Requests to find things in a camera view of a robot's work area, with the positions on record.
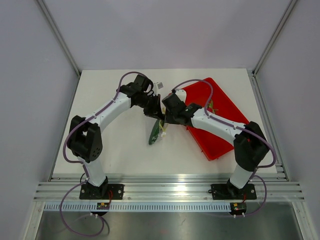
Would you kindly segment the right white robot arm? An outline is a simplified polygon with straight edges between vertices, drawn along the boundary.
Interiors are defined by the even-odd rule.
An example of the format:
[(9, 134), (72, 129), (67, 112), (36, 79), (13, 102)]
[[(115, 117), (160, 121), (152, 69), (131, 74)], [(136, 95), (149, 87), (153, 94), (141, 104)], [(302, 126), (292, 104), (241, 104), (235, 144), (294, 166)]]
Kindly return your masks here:
[(162, 103), (166, 108), (166, 123), (206, 131), (233, 146), (236, 167), (225, 184), (226, 193), (221, 196), (237, 199), (243, 195), (245, 186), (269, 152), (260, 126), (253, 121), (244, 124), (216, 116), (195, 103), (186, 105), (175, 93), (166, 96)]

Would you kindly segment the green cucumber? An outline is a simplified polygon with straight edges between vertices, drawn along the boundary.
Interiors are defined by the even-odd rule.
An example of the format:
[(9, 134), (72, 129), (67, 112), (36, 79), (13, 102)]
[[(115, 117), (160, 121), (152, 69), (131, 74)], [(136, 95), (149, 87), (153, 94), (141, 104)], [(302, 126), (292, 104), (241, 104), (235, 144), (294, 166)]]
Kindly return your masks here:
[(152, 127), (149, 139), (148, 139), (148, 145), (153, 145), (157, 140), (160, 139), (164, 132), (164, 121), (157, 119)]

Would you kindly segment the clear zip top bag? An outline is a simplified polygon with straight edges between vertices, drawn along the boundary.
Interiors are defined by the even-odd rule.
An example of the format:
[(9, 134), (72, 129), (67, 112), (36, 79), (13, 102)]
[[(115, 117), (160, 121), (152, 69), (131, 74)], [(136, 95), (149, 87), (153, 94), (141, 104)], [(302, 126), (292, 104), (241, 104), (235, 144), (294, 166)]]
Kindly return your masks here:
[(148, 138), (148, 145), (152, 146), (166, 136), (168, 124), (162, 119), (157, 119)]

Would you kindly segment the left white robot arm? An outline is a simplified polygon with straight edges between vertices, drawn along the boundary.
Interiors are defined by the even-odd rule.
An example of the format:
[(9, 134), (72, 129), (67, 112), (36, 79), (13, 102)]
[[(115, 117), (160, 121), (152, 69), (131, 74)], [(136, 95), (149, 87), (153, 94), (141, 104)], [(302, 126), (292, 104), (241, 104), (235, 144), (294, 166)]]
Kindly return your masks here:
[(99, 159), (103, 151), (102, 133), (119, 115), (134, 106), (143, 109), (147, 117), (163, 120), (160, 95), (162, 82), (152, 82), (137, 72), (133, 82), (120, 83), (115, 96), (104, 106), (86, 117), (74, 116), (63, 149), (71, 150), (84, 169), (86, 180), (81, 191), (90, 199), (103, 199), (108, 195), (108, 177)]

